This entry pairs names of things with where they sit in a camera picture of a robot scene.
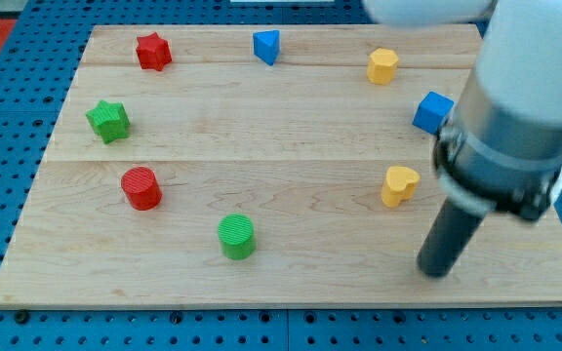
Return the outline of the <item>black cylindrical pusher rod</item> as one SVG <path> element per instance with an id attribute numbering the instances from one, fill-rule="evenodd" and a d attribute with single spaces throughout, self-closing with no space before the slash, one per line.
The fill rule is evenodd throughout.
<path id="1" fill-rule="evenodd" d="M 417 255 L 420 271 L 432 278 L 447 276 L 484 217 L 469 213 L 447 198 Z"/>

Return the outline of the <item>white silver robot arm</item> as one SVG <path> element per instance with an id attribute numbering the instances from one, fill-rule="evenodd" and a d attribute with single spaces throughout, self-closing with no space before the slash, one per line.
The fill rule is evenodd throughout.
<path id="1" fill-rule="evenodd" d="M 417 257 L 449 273 L 484 217 L 537 221 L 562 189 L 562 0 L 366 0 L 375 22 L 419 27 L 487 19 L 433 163 L 447 197 Z"/>

